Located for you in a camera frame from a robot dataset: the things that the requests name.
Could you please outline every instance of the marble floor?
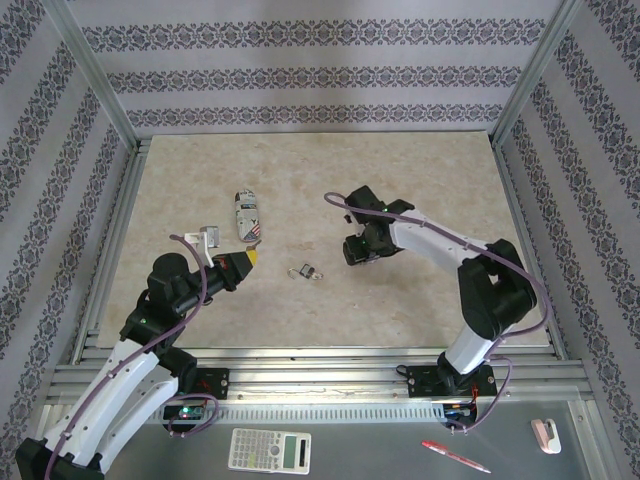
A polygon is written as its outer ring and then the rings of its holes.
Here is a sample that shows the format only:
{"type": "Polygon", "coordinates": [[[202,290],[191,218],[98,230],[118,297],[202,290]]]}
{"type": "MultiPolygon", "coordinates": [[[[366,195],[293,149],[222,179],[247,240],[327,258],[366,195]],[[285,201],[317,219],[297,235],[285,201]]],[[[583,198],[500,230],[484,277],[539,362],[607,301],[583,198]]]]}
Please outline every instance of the marble floor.
{"type": "MultiPolygon", "coordinates": [[[[262,226],[258,264],[237,291],[216,295],[176,345],[448,345],[463,325],[455,278],[411,252],[346,265],[342,241],[354,227],[323,194],[347,195],[364,184],[385,202],[402,198],[458,232],[517,244],[486,133],[156,136],[98,344],[116,342],[155,258],[188,256],[169,234],[218,225],[220,253],[244,249],[234,194],[249,188],[262,226]],[[305,263],[324,278],[287,276],[305,263]]],[[[535,310],[519,326],[539,318],[535,310]]],[[[511,343],[548,342],[541,331],[511,343]]]]}

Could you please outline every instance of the white cable channel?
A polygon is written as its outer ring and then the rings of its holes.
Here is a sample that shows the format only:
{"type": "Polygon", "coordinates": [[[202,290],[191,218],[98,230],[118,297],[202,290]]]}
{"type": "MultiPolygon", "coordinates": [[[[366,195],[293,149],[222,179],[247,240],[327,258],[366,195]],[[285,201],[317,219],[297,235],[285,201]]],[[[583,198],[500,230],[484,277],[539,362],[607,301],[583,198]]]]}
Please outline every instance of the white cable channel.
{"type": "MultiPolygon", "coordinates": [[[[205,421],[213,413],[207,408],[205,421]]],[[[221,405],[216,424],[335,424],[335,423],[428,423],[444,421],[441,404],[422,401],[419,404],[357,405],[221,405]]],[[[147,423],[162,423],[162,410],[147,423]]],[[[190,423],[176,420],[175,425],[190,423]]]]}

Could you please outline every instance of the wire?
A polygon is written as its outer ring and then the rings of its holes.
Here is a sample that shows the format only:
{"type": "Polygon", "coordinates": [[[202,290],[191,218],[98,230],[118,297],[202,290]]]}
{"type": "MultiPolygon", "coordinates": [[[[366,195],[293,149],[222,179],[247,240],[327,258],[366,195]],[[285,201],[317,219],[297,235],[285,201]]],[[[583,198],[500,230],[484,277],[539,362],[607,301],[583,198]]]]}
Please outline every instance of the wire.
{"type": "Polygon", "coordinates": [[[189,430],[188,432],[174,432],[173,430],[171,430],[171,427],[173,425],[173,422],[176,420],[176,417],[173,417],[171,420],[169,420],[169,435],[171,435],[172,437],[180,437],[180,438],[187,438],[190,437],[192,435],[195,435],[196,433],[201,432],[202,430],[204,430],[205,428],[209,428],[212,424],[213,421],[217,418],[218,416],[218,412],[220,411],[220,403],[218,402],[218,399],[216,397],[214,397],[213,395],[210,395],[208,393],[188,393],[186,395],[176,395],[173,398],[170,398],[169,400],[167,400],[165,402],[165,404],[169,403],[169,402],[177,402],[180,400],[188,400],[191,398],[203,398],[205,400],[205,408],[206,408],[206,404],[209,400],[211,400],[214,405],[215,408],[213,409],[213,413],[211,414],[211,417],[204,423],[198,425],[197,427],[192,428],[191,430],[189,430]]]}
{"type": "MultiPolygon", "coordinates": [[[[201,286],[202,286],[202,288],[200,290],[200,296],[198,297],[198,303],[196,304],[195,308],[191,311],[191,313],[187,317],[185,317],[183,320],[178,322],[173,328],[171,328],[170,330],[167,330],[165,333],[160,335],[158,338],[155,338],[154,340],[151,340],[146,345],[140,347],[138,350],[133,352],[131,355],[129,355],[127,358],[125,358],[123,361],[121,361],[118,365],[116,365],[116,367],[114,367],[112,370],[107,372],[107,374],[102,378],[102,380],[100,380],[100,382],[98,382],[98,384],[95,386],[95,388],[93,390],[91,390],[91,392],[89,392],[87,397],[84,399],[84,401],[78,407],[78,410],[76,411],[76,413],[73,415],[73,417],[71,417],[71,420],[69,421],[69,423],[67,425],[67,428],[65,430],[63,430],[62,433],[60,434],[60,438],[58,439],[58,442],[56,443],[56,446],[53,449],[53,453],[51,454],[51,457],[49,458],[49,462],[47,463],[47,468],[46,468],[45,473],[44,473],[44,480],[50,480],[51,471],[53,470],[53,466],[56,463],[58,455],[60,455],[60,452],[62,451],[62,447],[64,446],[65,442],[69,438],[71,438],[71,432],[76,427],[76,423],[78,422],[78,420],[80,420],[80,418],[82,417],[84,412],[87,410],[87,408],[89,407],[91,402],[93,400],[95,400],[95,398],[102,391],[102,389],[107,385],[107,383],[109,383],[111,381],[111,379],[115,378],[115,376],[123,368],[125,368],[127,366],[127,364],[129,364],[132,360],[138,358],[140,355],[142,355],[144,353],[147,353],[149,350],[151,350],[153,347],[155,347],[160,342],[166,340],[167,338],[171,337],[173,334],[179,332],[191,320],[193,320],[193,318],[198,314],[198,312],[202,308],[202,304],[204,302],[204,298],[207,296],[207,273],[206,273],[206,271],[204,269],[204,264],[202,263],[202,260],[200,260],[200,256],[198,255],[198,252],[196,252],[196,250],[191,246],[191,244],[189,244],[187,241],[185,241],[185,239],[183,237],[180,237],[178,235],[169,235],[169,238],[171,240],[175,240],[177,242],[180,242],[182,245],[187,247],[187,249],[189,250],[189,252],[191,252],[191,255],[193,255],[193,257],[195,258],[195,260],[196,260],[196,262],[198,264],[198,269],[200,270],[200,281],[201,281],[201,286]]],[[[203,398],[205,394],[197,394],[197,395],[199,395],[198,398],[203,398]]]]}
{"type": "Polygon", "coordinates": [[[373,216],[377,216],[377,217],[391,218],[393,220],[397,220],[397,221],[400,221],[400,222],[413,223],[415,225],[419,225],[422,228],[428,228],[430,230],[433,230],[434,232],[438,233],[439,235],[443,236],[444,238],[446,238],[448,240],[451,240],[454,243],[457,243],[458,245],[464,247],[465,249],[469,249],[472,252],[478,253],[480,255],[484,255],[485,257],[488,257],[491,260],[493,260],[495,262],[498,262],[498,263],[504,265],[505,267],[513,270],[518,275],[520,275],[521,277],[526,279],[533,286],[533,288],[536,290],[536,292],[538,293],[538,298],[541,299],[541,304],[542,304],[542,320],[540,320],[540,322],[536,323],[532,327],[523,328],[522,330],[518,330],[518,331],[515,331],[515,332],[503,333],[502,335],[500,335],[496,339],[494,344],[491,346],[491,348],[487,351],[487,353],[485,355],[485,360],[504,360],[504,361],[507,362],[507,364],[509,366],[508,371],[507,371],[507,376],[505,377],[504,382],[502,383],[502,387],[500,387],[500,390],[498,391],[498,393],[495,396],[495,398],[493,399],[493,401],[489,404],[489,406],[483,412],[483,414],[472,425],[470,425],[468,427],[462,425],[460,422],[451,421],[451,423],[457,424],[459,429],[464,431],[464,432],[468,432],[470,430],[473,430],[475,427],[480,425],[487,418],[487,416],[493,411],[493,409],[495,408],[496,404],[498,403],[498,399],[502,396],[502,393],[504,392],[504,389],[506,388],[507,384],[509,383],[509,380],[511,379],[511,371],[513,369],[513,362],[510,359],[508,359],[507,357],[492,355],[492,353],[507,338],[518,337],[520,335],[526,335],[528,333],[535,332],[536,330],[541,329],[547,323],[547,321],[549,320],[549,318],[551,316],[551,312],[552,312],[551,299],[549,298],[549,295],[547,294],[547,290],[544,288],[544,286],[540,282],[538,282],[538,280],[533,275],[531,275],[530,273],[528,273],[527,271],[525,271],[523,268],[519,267],[515,263],[510,262],[509,260],[507,260],[505,258],[502,258],[499,255],[496,255],[495,253],[490,252],[489,250],[486,250],[484,248],[480,248],[480,247],[477,247],[476,245],[468,243],[464,239],[458,237],[457,235],[454,235],[453,233],[450,233],[450,232],[444,230],[443,228],[440,228],[439,226],[429,222],[428,220],[419,220],[417,218],[407,217],[405,215],[398,215],[396,213],[379,212],[377,210],[369,210],[369,209],[366,209],[366,208],[350,207],[349,205],[346,204],[346,197],[344,195],[340,194],[340,193],[337,193],[337,192],[327,192],[327,193],[325,193],[324,194],[324,199],[329,204],[331,204],[333,206],[336,206],[336,207],[339,207],[339,208],[342,208],[342,209],[347,210],[349,212],[362,213],[364,215],[373,215],[373,216]],[[333,198],[338,198],[338,199],[342,200],[342,202],[337,202],[333,198]]]}
{"type": "Polygon", "coordinates": [[[471,425],[467,426],[467,425],[463,425],[457,420],[447,419],[448,423],[455,424],[458,427],[458,431],[463,431],[465,433],[468,433],[474,428],[479,427],[480,424],[484,422],[489,415],[491,415],[491,412],[493,412],[494,408],[496,408],[496,404],[498,403],[498,400],[500,399],[500,397],[502,397],[502,394],[507,388],[507,384],[511,380],[511,373],[513,371],[513,362],[511,361],[511,359],[508,357],[504,357],[502,355],[494,355],[491,359],[507,362],[507,376],[504,377],[504,382],[502,382],[502,386],[500,387],[500,390],[498,390],[498,393],[496,394],[495,398],[491,401],[487,409],[484,412],[482,412],[482,415],[480,415],[476,419],[476,421],[473,422],[471,425]]]}
{"type": "Polygon", "coordinates": [[[471,394],[473,399],[473,406],[471,407],[471,411],[476,411],[478,410],[478,386],[475,383],[471,387],[471,394]]]}

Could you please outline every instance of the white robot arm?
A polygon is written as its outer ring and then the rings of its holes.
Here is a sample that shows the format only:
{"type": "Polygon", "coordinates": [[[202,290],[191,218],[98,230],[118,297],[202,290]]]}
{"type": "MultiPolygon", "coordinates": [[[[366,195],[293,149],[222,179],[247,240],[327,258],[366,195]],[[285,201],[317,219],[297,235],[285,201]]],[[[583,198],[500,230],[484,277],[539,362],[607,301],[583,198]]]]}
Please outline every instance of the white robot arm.
{"type": "Polygon", "coordinates": [[[344,200],[343,208],[350,210],[347,221],[355,219],[360,230],[343,244],[349,265],[410,250],[428,257],[458,278],[465,326],[438,359],[438,382],[446,386],[450,395],[459,393],[501,336],[536,306],[533,287],[525,278],[470,247],[488,250],[522,268],[516,249],[506,240],[488,243],[456,233],[404,200],[386,205],[366,185],[344,200]],[[396,221],[392,216],[380,214],[402,215],[413,222],[396,221]],[[450,238],[421,225],[435,226],[450,238]]]}
{"type": "MultiPolygon", "coordinates": [[[[206,233],[196,240],[204,240],[208,247],[206,233]]],[[[196,359],[173,343],[184,330],[181,325],[188,321],[187,312],[221,290],[234,291],[252,270],[257,254],[248,250],[210,257],[198,250],[194,253],[208,265],[195,273],[189,272],[186,258],[177,253],[156,259],[148,288],[96,378],[44,438],[27,438],[18,448],[16,461],[23,480],[41,480],[47,468],[50,479],[102,480],[153,412],[168,401],[201,395],[189,395],[198,376],[196,359]],[[187,395],[176,397],[178,392],[187,395]]]]}

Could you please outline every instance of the patterned wallpaper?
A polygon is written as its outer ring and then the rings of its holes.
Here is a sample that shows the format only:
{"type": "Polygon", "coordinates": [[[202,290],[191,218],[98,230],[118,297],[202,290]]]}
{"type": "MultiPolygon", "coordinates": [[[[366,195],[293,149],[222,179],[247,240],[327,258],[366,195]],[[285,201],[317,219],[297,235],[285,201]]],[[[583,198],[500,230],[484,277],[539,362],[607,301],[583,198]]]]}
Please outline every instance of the patterned wallpaper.
{"type": "Polygon", "coordinates": [[[623,478],[640,478],[639,39],[640,2],[586,2],[502,148],[623,478]]]}
{"type": "Polygon", "coordinates": [[[0,478],[69,342],[126,151],[37,0],[0,0],[0,478]]]}
{"type": "Polygon", "coordinates": [[[488,129],[559,3],[69,5],[144,137],[488,129]]]}

